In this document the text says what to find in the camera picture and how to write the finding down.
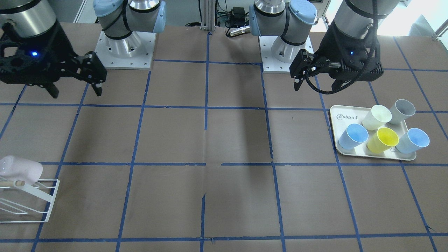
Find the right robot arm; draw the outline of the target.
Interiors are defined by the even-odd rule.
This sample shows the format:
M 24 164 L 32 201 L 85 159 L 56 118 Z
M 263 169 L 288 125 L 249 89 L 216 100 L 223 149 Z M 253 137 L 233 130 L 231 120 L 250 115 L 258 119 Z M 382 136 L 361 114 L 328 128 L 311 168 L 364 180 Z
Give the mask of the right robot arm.
M 95 0 L 112 56 L 127 58 L 142 50 L 138 32 L 162 33 L 166 3 L 162 0 Z M 1 81 L 44 88 L 57 98 L 55 86 L 62 77 L 91 84 L 97 96 L 107 70 L 94 51 L 78 55 L 46 0 L 1 1 Z

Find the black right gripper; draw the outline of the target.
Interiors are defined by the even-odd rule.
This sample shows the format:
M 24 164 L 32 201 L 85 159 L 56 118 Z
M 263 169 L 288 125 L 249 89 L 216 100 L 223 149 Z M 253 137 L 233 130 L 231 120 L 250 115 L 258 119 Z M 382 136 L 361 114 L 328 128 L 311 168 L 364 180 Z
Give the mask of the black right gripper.
M 96 96 L 102 96 L 107 70 L 94 51 L 75 53 L 59 21 L 30 38 L 20 38 L 11 22 L 3 24 L 2 30 L 2 82 L 42 85 L 56 99 L 59 90 L 54 82 L 61 77 L 73 77 L 91 83 Z

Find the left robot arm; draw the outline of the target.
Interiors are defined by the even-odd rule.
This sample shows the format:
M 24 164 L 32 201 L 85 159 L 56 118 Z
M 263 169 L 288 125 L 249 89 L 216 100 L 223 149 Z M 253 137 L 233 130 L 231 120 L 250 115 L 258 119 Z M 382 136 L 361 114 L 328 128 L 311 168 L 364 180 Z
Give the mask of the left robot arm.
M 306 82 L 330 95 L 384 74 L 377 30 L 397 5 L 397 0 L 344 0 L 314 53 L 305 43 L 318 13 L 307 0 L 256 0 L 248 21 L 252 35 L 276 37 L 272 51 L 290 64 L 295 91 Z

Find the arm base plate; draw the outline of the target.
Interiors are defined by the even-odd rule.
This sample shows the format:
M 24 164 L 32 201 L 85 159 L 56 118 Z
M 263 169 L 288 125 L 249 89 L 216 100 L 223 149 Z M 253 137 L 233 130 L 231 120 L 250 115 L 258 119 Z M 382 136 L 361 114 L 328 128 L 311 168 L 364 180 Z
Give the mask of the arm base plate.
M 101 32 L 94 51 L 106 69 L 150 70 L 156 36 L 156 33 L 132 32 L 125 39 L 112 40 Z
M 289 67 L 301 49 L 314 53 L 309 37 L 304 44 L 293 46 L 285 43 L 280 36 L 260 36 L 259 44 L 265 73 L 289 74 Z

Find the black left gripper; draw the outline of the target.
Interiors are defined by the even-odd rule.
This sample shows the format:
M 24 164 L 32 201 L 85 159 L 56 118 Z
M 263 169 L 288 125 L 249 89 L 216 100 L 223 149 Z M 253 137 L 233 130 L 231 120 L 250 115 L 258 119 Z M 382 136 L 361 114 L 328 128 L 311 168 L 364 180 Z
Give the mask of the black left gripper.
M 331 25 L 315 53 L 301 49 L 291 63 L 289 71 L 291 78 L 294 78 L 294 90 L 299 91 L 301 79 L 304 79 L 308 67 L 315 67 L 315 70 L 309 72 L 311 77 L 327 73 L 335 79 L 330 93 L 346 89 L 367 63 L 367 51 L 373 41 L 376 42 L 376 51 L 359 81 L 375 81 L 384 74 L 380 62 L 379 42 L 373 35 L 373 28 L 368 29 L 365 38 L 357 39 L 349 37 L 335 25 Z

